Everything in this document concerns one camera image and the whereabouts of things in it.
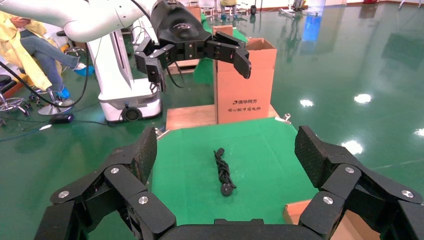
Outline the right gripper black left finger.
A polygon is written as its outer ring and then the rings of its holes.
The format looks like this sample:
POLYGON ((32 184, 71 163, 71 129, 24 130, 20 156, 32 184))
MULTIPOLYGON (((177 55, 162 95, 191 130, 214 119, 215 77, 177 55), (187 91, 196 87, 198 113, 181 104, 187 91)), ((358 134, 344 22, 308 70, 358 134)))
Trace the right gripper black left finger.
POLYGON ((95 171, 58 189, 39 224, 37 240, 86 240, 117 212, 138 240, 158 240, 176 216, 148 190, 157 156, 157 133, 143 130, 135 143, 116 148, 95 171))

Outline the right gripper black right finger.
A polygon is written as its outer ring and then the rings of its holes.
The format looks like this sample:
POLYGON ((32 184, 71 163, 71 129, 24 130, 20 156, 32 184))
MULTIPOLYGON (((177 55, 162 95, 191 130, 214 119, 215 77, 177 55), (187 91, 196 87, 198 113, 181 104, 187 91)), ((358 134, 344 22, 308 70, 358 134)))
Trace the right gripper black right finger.
POLYGON ((294 152, 318 190, 299 225, 330 239, 347 211, 357 214, 382 240, 421 240, 424 199, 405 185, 365 167, 345 147, 324 142, 300 126, 294 152))

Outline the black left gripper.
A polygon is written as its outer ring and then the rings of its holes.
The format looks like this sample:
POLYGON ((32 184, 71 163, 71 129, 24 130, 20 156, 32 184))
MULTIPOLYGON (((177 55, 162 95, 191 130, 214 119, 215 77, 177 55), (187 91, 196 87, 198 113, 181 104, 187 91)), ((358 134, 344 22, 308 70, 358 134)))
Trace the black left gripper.
POLYGON ((146 37, 134 55, 136 68, 147 75, 152 92, 166 90, 164 70, 175 61, 206 57, 232 64, 241 76, 250 78, 252 64, 246 43, 222 31, 214 35, 207 32, 200 20, 179 1, 156 1, 150 23, 158 44, 146 37))

